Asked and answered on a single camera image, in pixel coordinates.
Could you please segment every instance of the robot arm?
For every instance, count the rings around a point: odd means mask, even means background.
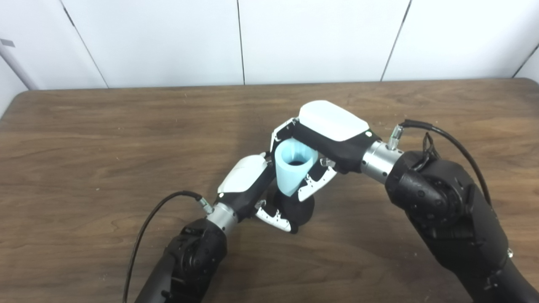
[[[385,186],[390,201],[405,211],[437,261],[455,273],[475,303],[539,303],[538,292],[512,263],[507,237],[472,178],[462,166],[440,159],[433,146],[397,149],[404,126],[397,126],[398,135],[386,144],[365,121],[336,105],[305,104],[297,118],[275,129],[269,153],[234,166],[210,214],[172,239],[135,302],[200,302],[226,256],[226,239],[235,225],[256,215],[295,233],[312,215],[313,194],[337,172],[355,172]],[[323,157],[295,192],[277,197],[272,207],[259,198],[275,179],[277,146],[290,138]]]
[[[436,129],[406,121],[386,144],[365,121],[327,101],[313,101],[273,132],[271,151],[275,157],[275,146],[293,137],[321,152],[334,163],[334,171],[364,173],[383,184],[390,201],[405,211],[437,261],[458,277],[475,303],[539,302],[539,293],[510,259],[496,213],[463,167],[442,160],[428,135],[423,151],[396,148],[403,128],[411,126]],[[310,189],[312,194],[326,183],[311,183],[312,188],[303,182],[298,192]]]

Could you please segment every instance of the white wall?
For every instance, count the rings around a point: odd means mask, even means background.
[[[516,74],[517,78],[529,78],[539,84],[539,51],[536,50],[534,54],[528,59],[526,64]]]
[[[409,0],[239,0],[245,84],[380,81]]]
[[[0,116],[4,114],[13,98],[24,91],[26,91],[26,86],[0,57]]]
[[[413,0],[384,80],[512,77],[537,43],[537,0]]]
[[[63,0],[109,87],[243,84],[236,0]]]
[[[37,89],[106,88],[59,0],[0,1],[6,60]]]
[[[511,77],[539,44],[537,0],[63,1],[0,1],[27,87]]]

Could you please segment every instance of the wood grain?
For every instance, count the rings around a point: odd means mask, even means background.
[[[327,99],[387,139],[431,121],[472,153],[539,288],[539,87],[524,79],[26,92],[0,120],[0,302],[120,302],[136,233],[167,194],[215,198],[243,156],[300,106]],[[418,149],[407,131],[401,148]],[[442,156],[464,163],[436,137]],[[289,235],[258,220],[229,239],[205,302],[469,302],[384,188],[338,175]],[[131,301],[170,237],[203,214],[166,205],[143,239]]]

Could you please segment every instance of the light blue cup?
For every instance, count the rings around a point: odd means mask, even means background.
[[[292,138],[284,140],[275,150],[277,186],[288,197],[300,187],[309,169],[318,160],[318,152]]]

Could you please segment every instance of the cable connector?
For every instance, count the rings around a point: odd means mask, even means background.
[[[201,197],[197,202],[202,206],[202,209],[204,209],[207,215],[213,213],[213,207],[206,201],[206,199]]]
[[[395,126],[393,129],[393,133],[391,134],[391,137],[389,138],[388,142],[388,149],[389,150],[395,150],[397,149],[397,146],[399,146],[400,137],[403,135],[404,127],[400,124]]]

